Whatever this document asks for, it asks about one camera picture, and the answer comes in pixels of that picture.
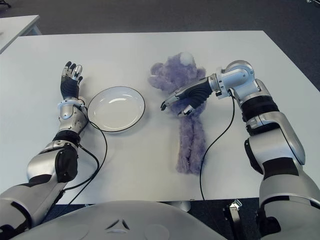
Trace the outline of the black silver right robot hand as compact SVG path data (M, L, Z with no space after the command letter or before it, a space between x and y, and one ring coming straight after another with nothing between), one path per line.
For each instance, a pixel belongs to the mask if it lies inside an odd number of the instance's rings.
M187 99L188 105L178 113L178 116L188 116L203 104L212 92L211 79L205 77L192 85L176 90L162 102L160 109L164 111L171 104Z

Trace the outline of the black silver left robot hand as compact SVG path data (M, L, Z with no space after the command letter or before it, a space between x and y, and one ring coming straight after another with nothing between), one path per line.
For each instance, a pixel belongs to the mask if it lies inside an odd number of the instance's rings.
M83 79L82 70L83 67L80 64L71 61L65 64L60 81L60 92L64 100L79 98L80 82Z

